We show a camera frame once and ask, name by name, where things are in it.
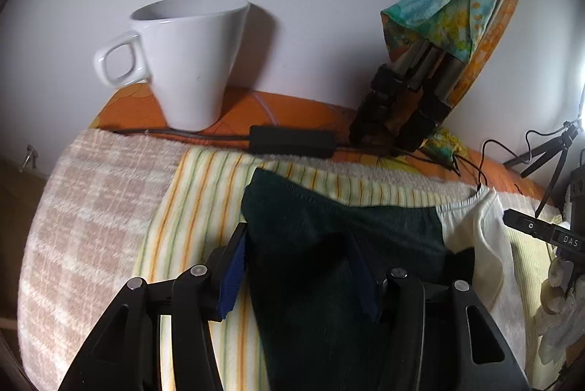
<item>black tripod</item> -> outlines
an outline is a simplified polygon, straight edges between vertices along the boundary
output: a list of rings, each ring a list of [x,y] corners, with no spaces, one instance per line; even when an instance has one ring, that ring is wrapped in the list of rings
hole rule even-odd
[[[559,158],[559,163],[557,163],[555,172],[552,174],[551,181],[546,187],[545,194],[542,197],[542,200],[540,201],[540,204],[538,205],[538,208],[536,208],[536,211],[534,213],[535,218],[539,217],[542,208],[545,207],[546,201],[548,201],[549,196],[551,196],[552,189],[554,188],[557,180],[559,179],[561,171],[563,170],[563,166],[565,166],[565,161],[567,160],[569,147],[573,144],[573,140],[575,140],[579,133],[578,128],[575,127],[574,123],[565,122],[563,125],[565,126],[566,130],[558,137],[555,137],[549,140],[548,142],[545,142],[542,145],[533,148],[531,151],[527,151],[526,153],[514,157],[511,160],[508,160],[504,163],[504,166],[506,168],[511,168],[519,163],[525,163],[527,161],[530,161],[532,158],[542,155],[534,163],[529,165],[522,173],[520,173],[520,176],[522,178],[525,178],[531,173],[536,172],[536,170],[543,166],[543,164],[545,164],[547,161],[552,160],[552,158],[555,157],[555,155],[558,152],[561,152],[561,158]]]

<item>dark green fabric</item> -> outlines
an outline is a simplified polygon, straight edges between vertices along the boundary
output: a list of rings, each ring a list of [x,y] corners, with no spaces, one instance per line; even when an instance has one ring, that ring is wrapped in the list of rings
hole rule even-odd
[[[388,266],[424,282],[453,279],[445,276],[454,269],[446,265],[452,254],[435,208],[347,207],[258,169],[242,212],[272,391],[375,388],[389,325],[372,323],[361,309],[344,257],[345,232],[363,235]]]

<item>metal screw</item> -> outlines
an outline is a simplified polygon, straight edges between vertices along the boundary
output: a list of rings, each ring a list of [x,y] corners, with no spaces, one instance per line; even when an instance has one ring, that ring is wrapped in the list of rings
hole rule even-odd
[[[207,274],[207,267],[199,264],[197,266],[191,267],[191,275],[195,277],[204,276]]]
[[[126,282],[126,285],[130,290],[138,289],[142,285],[142,279],[140,277],[132,277]]]
[[[460,292],[467,292],[469,290],[469,284],[464,280],[456,280],[454,286]]]
[[[408,276],[408,272],[406,271],[405,268],[402,267],[394,267],[390,271],[390,274],[392,277],[394,277],[394,279],[406,279],[406,277]]]

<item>white mug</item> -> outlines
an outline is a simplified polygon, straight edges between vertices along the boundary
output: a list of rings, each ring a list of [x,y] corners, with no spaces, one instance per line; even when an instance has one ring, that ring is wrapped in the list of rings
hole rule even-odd
[[[113,88],[147,80],[170,127],[206,129],[219,119],[249,7],[245,0],[162,0],[144,6],[131,14],[131,31],[95,53],[95,71]],[[133,66],[113,78],[106,57],[125,44]]]

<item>yellow striped cloth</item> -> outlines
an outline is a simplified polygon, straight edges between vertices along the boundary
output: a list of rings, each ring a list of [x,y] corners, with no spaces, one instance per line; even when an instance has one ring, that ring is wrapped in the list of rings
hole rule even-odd
[[[149,283],[174,279],[229,241],[244,218],[240,204],[254,170],[263,168],[305,188],[350,206],[428,207],[457,200],[436,192],[317,170],[289,161],[262,161],[246,153],[193,147],[148,229],[134,273]],[[210,323],[219,374],[226,391],[268,390],[260,336],[248,286],[244,282],[234,310],[221,323]],[[161,323],[161,377],[174,390],[170,318]]]

